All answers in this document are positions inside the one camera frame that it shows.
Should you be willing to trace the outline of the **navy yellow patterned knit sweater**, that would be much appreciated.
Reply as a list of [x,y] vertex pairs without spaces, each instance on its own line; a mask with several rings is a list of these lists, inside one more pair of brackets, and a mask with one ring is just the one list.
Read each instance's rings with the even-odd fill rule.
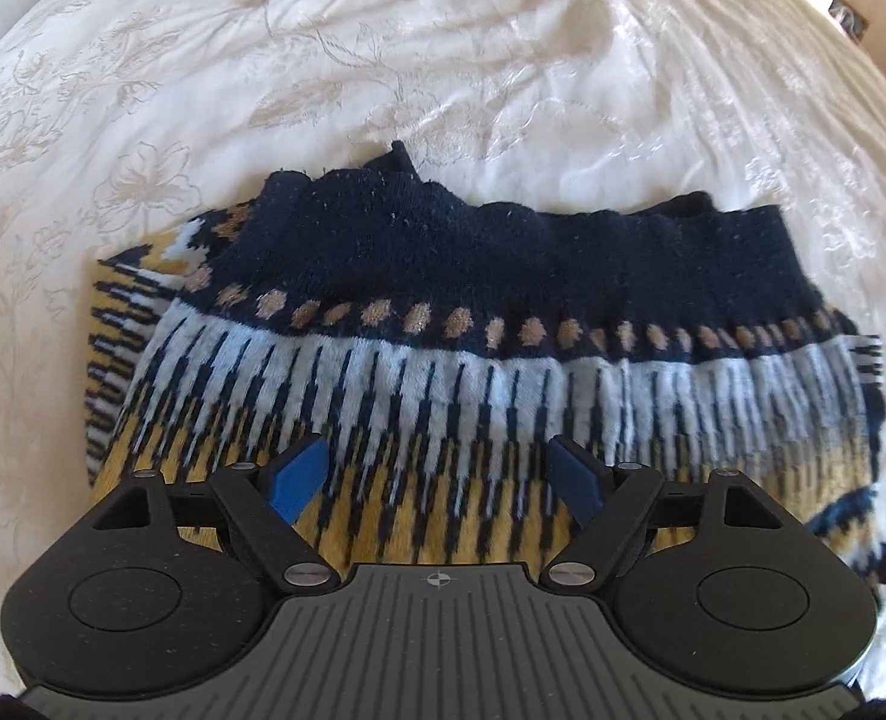
[[568,437],[672,481],[746,473],[861,577],[878,567],[881,344],[804,275],[774,205],[474,206],[402,146],[205,211],[95,268],[86,466],[200,481],[308,434],[300,533],[357,562],[525,562],[575,512]]

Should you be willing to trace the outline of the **dark picture frame right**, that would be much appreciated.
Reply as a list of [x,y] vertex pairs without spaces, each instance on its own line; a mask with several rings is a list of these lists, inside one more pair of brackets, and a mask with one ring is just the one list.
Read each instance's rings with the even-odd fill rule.
[[832,0],[827,9],[827,15],[848,39],[852,39],[853,43],[861,43],[870,27],[870,21],[866,20],[847,0]]

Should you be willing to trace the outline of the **white floral embroidered bedspread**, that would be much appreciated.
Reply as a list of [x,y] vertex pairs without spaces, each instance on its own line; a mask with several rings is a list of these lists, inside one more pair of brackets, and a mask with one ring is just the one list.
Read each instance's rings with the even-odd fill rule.
[[43,0],[0,41],[0,601],[85,509],[95,260],[391,140],[473,202],[776,203],[886,364],[886,78],[806,0]]

